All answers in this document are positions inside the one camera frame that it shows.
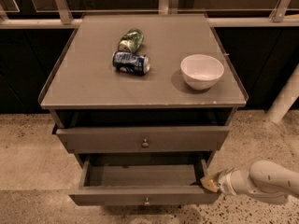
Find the ceramic bowl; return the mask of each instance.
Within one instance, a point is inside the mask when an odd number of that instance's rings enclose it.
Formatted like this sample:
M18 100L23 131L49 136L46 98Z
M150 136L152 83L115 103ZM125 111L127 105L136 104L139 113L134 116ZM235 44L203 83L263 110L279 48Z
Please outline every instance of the ceramic bowl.
M199 91L214 86L224 73L219 60L200 54L186 57L180 64L180 70L186 83Z

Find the open drawer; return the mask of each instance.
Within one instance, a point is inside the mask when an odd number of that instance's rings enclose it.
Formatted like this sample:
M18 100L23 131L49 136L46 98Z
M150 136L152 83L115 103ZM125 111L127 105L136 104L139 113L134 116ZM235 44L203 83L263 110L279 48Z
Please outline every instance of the open drawer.
M70 153L219 150L228 126L97 127L58 129Z
M162 205L214 203L203 189L204 160L196 153L92 154L85 159L77 205Z

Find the terrazzo floor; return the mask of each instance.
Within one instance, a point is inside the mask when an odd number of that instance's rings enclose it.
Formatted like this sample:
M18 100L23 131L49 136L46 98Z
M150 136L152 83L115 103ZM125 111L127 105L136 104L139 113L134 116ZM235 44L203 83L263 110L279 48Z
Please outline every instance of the terrazzo floor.
M299 223L299 200L284 205L247 196L182 206L76 206L67 193L80 167L52 135L50 115L0 115L0 223ZM299 111L275 124L264 111L237 111L209 172L270 160L299 172Z

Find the aluminum can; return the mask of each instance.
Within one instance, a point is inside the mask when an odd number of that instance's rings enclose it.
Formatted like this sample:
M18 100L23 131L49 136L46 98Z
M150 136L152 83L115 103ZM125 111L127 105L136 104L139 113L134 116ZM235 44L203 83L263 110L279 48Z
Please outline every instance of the aluminum can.
M140 76L147 74L150 70L150 58L147 55L137 56L130 52L114 52L112 64L119 71Z
M142 32L137 28L131 29L121 38L118 51L136 53L140 48L142 41Z

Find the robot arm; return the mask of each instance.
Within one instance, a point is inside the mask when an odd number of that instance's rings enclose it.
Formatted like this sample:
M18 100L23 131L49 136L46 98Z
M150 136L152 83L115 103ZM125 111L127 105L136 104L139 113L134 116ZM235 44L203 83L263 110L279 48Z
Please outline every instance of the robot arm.
M299 198L299 173L271 161L256 161L248 170L228 169L201 179L206 189L225 195L246 194L258 201L284 204Z

